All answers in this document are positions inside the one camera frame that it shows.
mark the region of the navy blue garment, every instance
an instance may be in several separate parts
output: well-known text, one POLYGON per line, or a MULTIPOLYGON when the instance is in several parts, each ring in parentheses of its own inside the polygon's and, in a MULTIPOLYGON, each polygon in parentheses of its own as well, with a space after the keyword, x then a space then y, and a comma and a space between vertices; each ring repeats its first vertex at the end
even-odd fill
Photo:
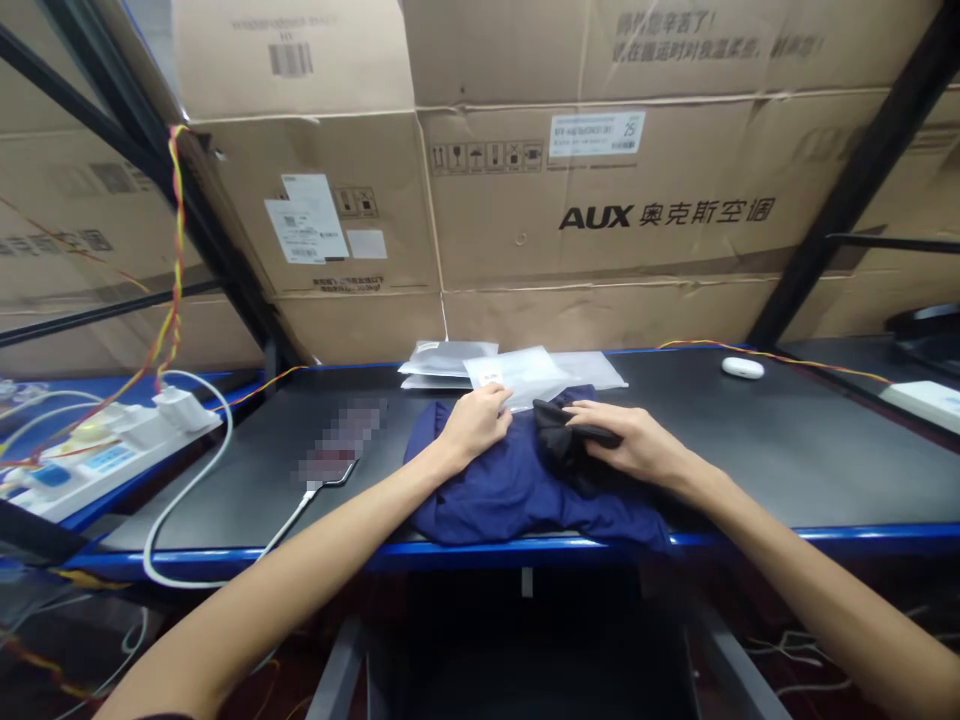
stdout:
MULTIPOLYGON (((568 389, 565 402, 595 399, 592 386, 568 389)), ((414 424, 404 462, 443 430, 450 408, 431 403, 414 424)), ((537 454, 533 412, 518 413, 507 436, 451 478, 413 514, 416 529, 445 545, 503 542, 535 530, 579 530, 602 540, 633 540, 665 551, 663 519, 639 483, 633 492, 583 497, 554 477, 537 454)))

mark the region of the white power strip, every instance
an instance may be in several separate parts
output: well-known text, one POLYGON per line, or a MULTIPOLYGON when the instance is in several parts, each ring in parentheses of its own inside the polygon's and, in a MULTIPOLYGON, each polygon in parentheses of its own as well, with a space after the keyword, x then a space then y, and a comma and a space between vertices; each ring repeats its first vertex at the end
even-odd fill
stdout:
POLYGON ((960 392, 930 380, 897 383, 880 398, 960 435, 960 392))
POLYGON ((6 480, 23 489, 9 502, 60 522, 222 423, 217 413, 176 388, 165 389, 154 401, 158 407, 113 404, 91 418, 95 439, 78 438, 80 428, 70 440, 44 451, 39 470, 11 472, 6 480), (83 452, 84 446, 91 449, 83 452))

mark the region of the white label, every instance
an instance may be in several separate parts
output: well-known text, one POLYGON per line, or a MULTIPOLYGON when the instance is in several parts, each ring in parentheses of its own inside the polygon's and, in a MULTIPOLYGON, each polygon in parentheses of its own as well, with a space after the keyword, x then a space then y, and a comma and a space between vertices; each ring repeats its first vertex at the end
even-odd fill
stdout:
POLYGON ((490 383, 500 383, 503 385, 503 373, 499 369, 485 370, 480 373, 480 387, 490 383))
POLYGON ((633 155, 640 147, 646 113, 554 115, 550 157, 633 155))
POLYGON ((340 223, 331 223, 309 203, 264 200, 288 263, 323 265, 326 258, 349 257, 340 223))
POLYGON ((380 230, 347 230, 347 240, 356 260, 387 259, 387 245, 380 230))
POLYGON ((326 175, 281 175, 280 179, 283 180, 288 199, 314 204, 319 210, 336 212, 326 175))

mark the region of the black fabric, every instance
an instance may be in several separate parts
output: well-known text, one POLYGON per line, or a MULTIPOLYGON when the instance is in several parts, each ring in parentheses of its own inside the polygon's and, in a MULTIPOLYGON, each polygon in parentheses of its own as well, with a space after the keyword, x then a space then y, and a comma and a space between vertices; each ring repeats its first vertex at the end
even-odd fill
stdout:
POLYGON ((553 402, 534 401, 540 461, 581 497, 632 490, 635 480, 587 453, 588 439, 614 448, 622 438, 592 425, 567 425, 573 415, 563 411, 565 400, 561 395, 553 402))

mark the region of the plastic packaging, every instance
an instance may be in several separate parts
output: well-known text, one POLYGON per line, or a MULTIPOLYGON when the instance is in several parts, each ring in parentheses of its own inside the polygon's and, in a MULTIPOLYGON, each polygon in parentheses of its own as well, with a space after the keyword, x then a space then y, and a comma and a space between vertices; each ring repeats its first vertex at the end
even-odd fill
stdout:
POLYGON ((400 384, 404 390, 470 390, 469 378, 436 375, 408 375, 400 384))
POLYGON ((490 383, 513 390, 504 405, 513 412, 530 410, 534 400, 552 400, 573 384, 572 376, 557 366, 542 345, 465 360, 463 364, 474 390, 490 383))
POLYGON ((496 343, 461 340, 418 340, 410 360, 400 366, 407 375, 437 375, 440 377, 468 377, 464 360, 497 354, 496 343))
POLYGON ((593 385, 597 390, 629 387, 602 352, 550 353, 550 357, 561 370, 573 376, 571 385, 593 385))

